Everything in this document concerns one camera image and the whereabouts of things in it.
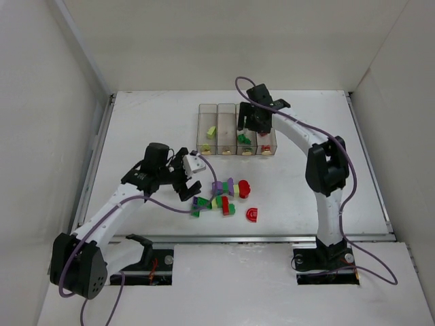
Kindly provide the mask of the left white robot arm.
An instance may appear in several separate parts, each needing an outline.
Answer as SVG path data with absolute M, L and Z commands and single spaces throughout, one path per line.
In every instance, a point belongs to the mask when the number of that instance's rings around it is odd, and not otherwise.
M 210 168 L 197 151 L 182 147 L 174 155 L 162 143 L 150 143 L 143 159 L 120 180 L 109 200 L 82 226 L 60 233 L 52 245 L 50 282 L 61 297 L 78 295 L 94 299 L 108 278 L 137 263 L 148 264 L 153 251 L 151 240 L 130 234 L 121 243 L 109 243 L 122 224 L 144 204 L 152 202 L 171 207 L 152 198 L 163 185 L 172 186 L 184 202 L 200 194 L 199 181 L 188 185 L 192 176 Z

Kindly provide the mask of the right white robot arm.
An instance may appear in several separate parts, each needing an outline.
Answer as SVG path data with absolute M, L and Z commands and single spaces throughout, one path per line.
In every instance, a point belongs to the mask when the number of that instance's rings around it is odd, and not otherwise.
M 349 176 L 344 140 L 294 117 L 290 104 L 273 100 L 264 84 L 254 84 L 242 96 L 239 130 L 262 134 L 278 131 L 307 157 L 305 180 L 315 194 L 318 229 L 315 247 L 294 247 L 295 269 L 308 272 L 339 267 L 349 252 L 340 218 L 343 188 Z

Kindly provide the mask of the green square lego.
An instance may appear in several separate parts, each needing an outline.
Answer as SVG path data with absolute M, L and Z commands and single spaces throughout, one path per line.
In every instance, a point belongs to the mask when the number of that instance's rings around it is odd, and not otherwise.
M 237 141 L 242 144 L 242 145 L 251 145 L 251 139 L 247 136 L 245 136 L 244 134 L 239 134 L 237 136 Z

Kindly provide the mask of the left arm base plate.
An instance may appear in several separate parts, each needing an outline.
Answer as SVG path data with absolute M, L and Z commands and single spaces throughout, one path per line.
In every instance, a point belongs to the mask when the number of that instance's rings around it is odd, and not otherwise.
M 125 267 L 125 286 L 170 286 L 173 282 L 173 249 L 154 249 L 149 257 Z

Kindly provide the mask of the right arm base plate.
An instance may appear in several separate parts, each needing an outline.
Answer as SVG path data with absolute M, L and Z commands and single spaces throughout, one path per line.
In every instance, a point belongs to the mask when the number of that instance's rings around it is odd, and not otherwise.
M 334 257 L 323 258 L 317 248 L 293 249 L 292 267 L 298 285 L 359 285 L 358 273 L 353 268 L 351 248 Z

